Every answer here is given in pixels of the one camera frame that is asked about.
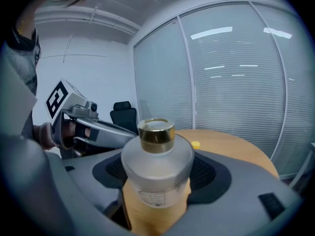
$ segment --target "yellow bottle cap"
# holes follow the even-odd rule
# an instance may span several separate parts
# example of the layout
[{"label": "yellow bottle cap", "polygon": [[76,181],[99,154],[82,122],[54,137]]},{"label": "yellow bottle cap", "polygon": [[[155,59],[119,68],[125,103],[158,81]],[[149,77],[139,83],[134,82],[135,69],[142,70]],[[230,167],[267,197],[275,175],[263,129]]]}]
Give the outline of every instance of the yellow bottle cap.
[{"label": "yellow bottle cap", "polygon": [[200,149],[200,142],[193,141],[191,142],[193,149]]}]

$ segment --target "window blind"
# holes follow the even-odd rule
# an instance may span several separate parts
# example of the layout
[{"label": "window blind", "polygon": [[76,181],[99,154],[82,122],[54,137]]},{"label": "window blind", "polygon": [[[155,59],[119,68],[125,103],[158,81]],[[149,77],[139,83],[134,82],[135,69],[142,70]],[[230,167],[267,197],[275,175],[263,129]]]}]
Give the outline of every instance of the window blind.
[{"label": "window blind", "polygon": [[196,128],[241,137],[271,156],[284,114],[284,82],[272,37],[249,4],[184,15],[196,93]]},{"label": "window blind", "polygon": [[297,173],[315,142],[315,59],[301,21],[284,11],[255,5],[278,43],[286,70],[288,101],[283,134],[272,158],[279,175]]},{"label": "window blind", "polygon": [[140,118],[167,118],[176,129],[192,128],[189,66],[178,21],[140,42],[134,63]]}]

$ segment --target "hand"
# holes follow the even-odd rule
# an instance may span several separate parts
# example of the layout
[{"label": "hand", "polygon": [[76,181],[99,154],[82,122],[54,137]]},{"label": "hand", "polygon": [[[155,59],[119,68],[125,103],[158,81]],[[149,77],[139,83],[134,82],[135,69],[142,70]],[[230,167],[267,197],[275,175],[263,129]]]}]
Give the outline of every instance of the hand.
[{"label": "hand", "polygon": [[[63,126],[63,137],[64,138],[71,137],[71,136],[75,135],[75,125],[76,125],[76,122],[74,122],[72,120],[68,121],[64,124],[64,126]],[[90,137],[90,132],[91,132],[91,129],[86,128],[84,130],[85,136]]]}]

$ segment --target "wooden table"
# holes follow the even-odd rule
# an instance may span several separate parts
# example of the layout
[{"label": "wooden table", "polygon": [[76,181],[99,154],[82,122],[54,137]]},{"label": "wooden table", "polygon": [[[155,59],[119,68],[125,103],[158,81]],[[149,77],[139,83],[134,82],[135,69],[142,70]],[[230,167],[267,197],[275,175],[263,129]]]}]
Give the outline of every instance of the wooden table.
[{"label": "wooden table", "polygon": [[[279,177],[269,158],[259,148],[239,137],[201,129],[177,130],[176,134],[189,142],[200,142],[201,150],[257,164]],[[123,193],[132,232],[141,236],[156,236],[165,233],[185,213],[190,187],[188,180],[182,198],[175,205],[164,209],[151,208],[141,202],[128,180]]]}]

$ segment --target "black office chair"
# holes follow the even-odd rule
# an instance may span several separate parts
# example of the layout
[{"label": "black office chair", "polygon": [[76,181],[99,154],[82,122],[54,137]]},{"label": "black office chair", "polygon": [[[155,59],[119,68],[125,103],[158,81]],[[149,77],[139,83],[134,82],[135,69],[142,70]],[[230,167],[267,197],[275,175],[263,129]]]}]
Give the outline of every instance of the black office chair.
[{"label": "black office chair", "polygon": [[128,129],[138,135],[136,124],[137,110],[131,107],[129,101],[116,102],[110,117],[115,125]]}]

